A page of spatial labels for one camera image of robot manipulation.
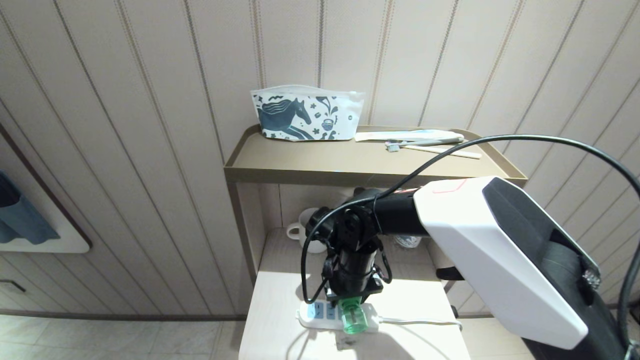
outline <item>white robot arm casing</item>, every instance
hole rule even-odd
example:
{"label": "white robot arm casing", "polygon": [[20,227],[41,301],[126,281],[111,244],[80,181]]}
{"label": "white robot arm casing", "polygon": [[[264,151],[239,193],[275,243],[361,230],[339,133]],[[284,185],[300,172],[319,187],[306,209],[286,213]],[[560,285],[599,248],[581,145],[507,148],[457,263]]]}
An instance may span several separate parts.
{"label": "white robot arm casing", "polygon": [[428,183],[413,196],[420,222],[507,330],[571,349],[587,325],[500,228],[483,195],[494,179]]}

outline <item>wooden stick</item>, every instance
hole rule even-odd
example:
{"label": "wooden stick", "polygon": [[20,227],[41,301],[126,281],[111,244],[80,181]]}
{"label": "wooden stick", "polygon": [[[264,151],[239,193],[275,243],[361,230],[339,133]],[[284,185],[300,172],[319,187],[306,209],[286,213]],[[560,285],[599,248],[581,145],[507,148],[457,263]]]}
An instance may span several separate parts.
{"label": "wooden stick", "polygon": [[[434,152],[436,154],[440,154],[445,152],[448,149],[443,149],[441,147],[433,147],[433,146],[415,146],[415,145],[405,145],[403,146],[405,149],[411,149],[411,150],[420,150],[420,151],[426,151],[426,152]],[[479,159],[482,157],[482,154],[479,154],[477,152],[468,152],[468,151],[456,151],[450,155],[453,156],[460,156],[461,158],[470,158],[470,159]]]}

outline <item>power strip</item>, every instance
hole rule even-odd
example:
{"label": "power strip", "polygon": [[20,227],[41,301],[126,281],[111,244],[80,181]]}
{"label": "power strip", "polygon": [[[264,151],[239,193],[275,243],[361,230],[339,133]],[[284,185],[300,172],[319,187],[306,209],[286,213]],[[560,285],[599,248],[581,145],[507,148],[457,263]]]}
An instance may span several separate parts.
{"label": "power strip", "polygon": [[[367,317],[367,332],[378,332],[380,320],[378,313],[371,304],[362,304],[362,310]],[[342,308],[333,307],[331,302],[317,300],[313,304],[302,302],[296,311],[296,318],[300,324],[310,329],[343,330]]]}

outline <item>floor tile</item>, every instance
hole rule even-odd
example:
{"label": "floor tile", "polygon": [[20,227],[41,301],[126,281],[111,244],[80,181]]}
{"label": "floor tile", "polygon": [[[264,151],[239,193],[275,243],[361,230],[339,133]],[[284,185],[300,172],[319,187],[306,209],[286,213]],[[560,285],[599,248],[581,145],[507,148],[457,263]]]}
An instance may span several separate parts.
{"label": "floor tile", "polygon": [[0,343],[0,359],[29,360],[33,345]]}
{"label": "floor tile", "polygon": [[153,354],[211,354],[219,322],[163,322]]}
{"label": "floor tile", "polygon": [[28,360],[147,360],[147,354],[34,346]]}
{"label": "floor tile", "polygon": [[147,360],[209,360],[209,356],[187,354],[150,354]]}
{"label": "floor tile", "polygon": [[0,341],[33,345],[50,319],[0,315]]}
{"label": "floor tile", "polygon": [[495,318],[459,320],[471,357],[530,354],[522,339],[511,334]]}
{"label": "floor tile", "polygon": [[211,360],[237,360],[245,322],[223,322]]}
{"label": "floor tile", "polygon": [[36,345],[149,353],[158,322],[52,319]]}

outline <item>shelf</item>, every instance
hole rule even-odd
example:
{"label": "shelf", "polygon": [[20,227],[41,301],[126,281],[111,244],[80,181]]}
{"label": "shelf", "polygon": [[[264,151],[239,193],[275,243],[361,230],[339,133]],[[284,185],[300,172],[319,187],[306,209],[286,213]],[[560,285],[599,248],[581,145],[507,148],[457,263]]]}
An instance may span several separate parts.
{"label": "shelf", "polygon": [[[414,130],[383,126],[359,126],[358,131]],[[467,140],[477,134],[453,129]],[[488,143],[465,151],[482,154],[479,160],[448,156],[429,167],[407,186],[433,180],[499,176],[518,186],[527,177]],[[225,165],[230,183],[309,184],[388,187],[413,172],[436,154],[401,149],[388,152],[380,141],[289,142],[264,138],[260,127],[247,129]]]}

